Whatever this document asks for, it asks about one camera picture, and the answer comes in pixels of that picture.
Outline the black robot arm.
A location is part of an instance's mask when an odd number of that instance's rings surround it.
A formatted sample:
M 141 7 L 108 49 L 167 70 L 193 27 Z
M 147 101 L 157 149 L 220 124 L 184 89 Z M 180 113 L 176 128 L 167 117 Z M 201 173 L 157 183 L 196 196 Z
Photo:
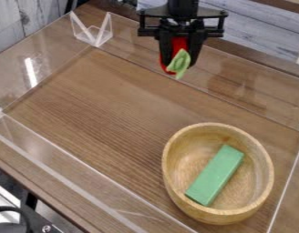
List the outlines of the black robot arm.
M 228 13 L 199 6 L 197 0 L 168 0 L 164 5 L 139 11 L 137 36 L 151 36 L 159 44 L 159 63 L 167 74 L 180 52 L 188 54 L 188 65 L 195 65 L 204 41 L 224 36 Z

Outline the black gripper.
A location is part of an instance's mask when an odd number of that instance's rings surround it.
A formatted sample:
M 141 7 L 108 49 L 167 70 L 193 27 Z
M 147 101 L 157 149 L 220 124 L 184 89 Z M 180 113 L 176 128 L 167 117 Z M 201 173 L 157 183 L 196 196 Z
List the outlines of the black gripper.
M 157 6 L 141 9 L 139 16 L 137 36 L 157 36 L 159 34 L 160 64 L 163 70 L 167 70 L 172 59 L 172 35 L 188 36 L 189 66 L 193 66 L 207 36 L 222 37 L 224 35 L 224 20 L 228 13 L 224 10 L 199 6 L 191 15 L 185 11 L 173 15 L 165 6 Z

